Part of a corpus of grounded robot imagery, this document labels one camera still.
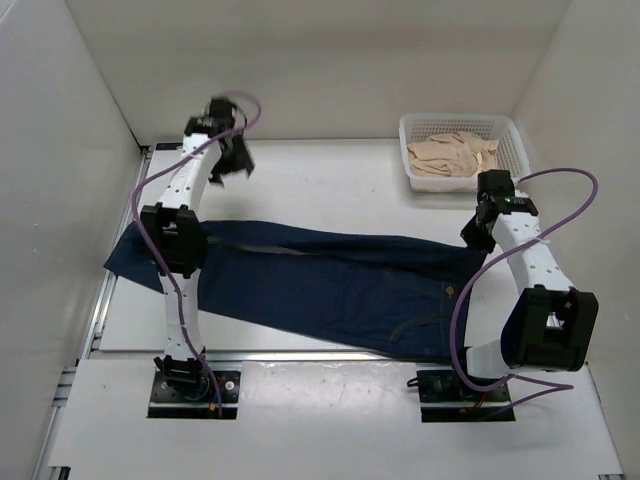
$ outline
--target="denim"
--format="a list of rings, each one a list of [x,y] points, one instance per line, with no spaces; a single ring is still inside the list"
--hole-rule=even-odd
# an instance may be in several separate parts
[[[200,310],[388,356],[447,361],[458,296],[485,254],[429,240],[347,235],[255,221],[203,222]],[[161,292],[130,225],[105,264]],[[465,301],[458,323],[464,345]]]

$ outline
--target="plastic basket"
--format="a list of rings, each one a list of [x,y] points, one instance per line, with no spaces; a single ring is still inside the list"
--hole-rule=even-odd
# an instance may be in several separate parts
[[[484,140],[500,139],[497,160],[518,180],[531,173],[522,139],[513,121],[504,115],[411,113],[400,119],[400,148],[411,188],[421,192],[475,192],[477,178],[421,177],[411,171],[407,145],[439,133],[472,132]]]

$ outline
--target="black mounting plate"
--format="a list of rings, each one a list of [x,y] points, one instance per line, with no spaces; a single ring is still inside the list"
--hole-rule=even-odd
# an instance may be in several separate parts
[[[214,371],[222,396],[222,416],[217,409],[209,408],[211,394],[187,392],[166,381],[164,374],[156,370],[149,397],[147,418],[199,418],[210,420],[235,420],[240,396],[239,371]]]
[[[511,401],[506,385],[487,393],[481,407],[471,407],[482,393],[461,386],[451,369],[419,370],[417,373],[420,411],[423,423],[509,422],[513,409],[485,418]]]

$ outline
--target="white table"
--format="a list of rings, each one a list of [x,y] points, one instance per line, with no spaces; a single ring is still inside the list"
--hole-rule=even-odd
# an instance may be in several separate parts
[[[474,198],[412,195],[394,140],[253,142],[256,170],[208,187],[201,220],[267,220],[345,233],[396,234],[462,245]],[[153,155],[150,171],[177,160]],[[153,203],[160,181],[143,195]],[[506,264],[473,291],[467,343],[495,338],[516,300]],[[596,480],[621,473],[587,368],[541,377],[575,385],[517,407],[516,422],[423,424],[405,387],[416,366],[328,361],[367,352],[203,314],[208,352],[324,352],[323,362],[245,361],[235,421],[146,419],[164,348],[162,297],[118,280],[99,359],[82,361],[50,464],[71,480],[135,478]],[[513,382],[517,399],[537,387]]]

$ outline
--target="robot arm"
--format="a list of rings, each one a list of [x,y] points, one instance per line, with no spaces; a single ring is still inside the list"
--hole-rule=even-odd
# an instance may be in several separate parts
[[[471,248],[503,251],[538,238],[535,205],[516,196],[508,171],[478,177],[476,215],[462,231]],[[598,312],[592,293],[579,292],[545,242],[508,258],[520,298],[500,338],[466,350],[467,373],[496,379],[525,371],[577,371],[585,360]]]
[[[234,128],[237,106],[227,98],[213,98],[206,111],[192,117],[185,129],[182,155],[201,147],[215,135]],[[159,270],[166,319],[167,347],[156,365],[171,382],[200,388],[201,364],[194,356],[204,353],[198,327],[198,278],[207,254],[207,238],[196,211],[207,180],[222,184],[221,176],[245,170],[251,174],[254,164],[244,144],[242,132],[213,142],[187,164],[179,168],[167,183],[158,202],[142,208],[141,219],[154,245],[162,254],[182,291],[183,321],[178,299],[169,278]],[[185,331],[191,343],[185,338]]]

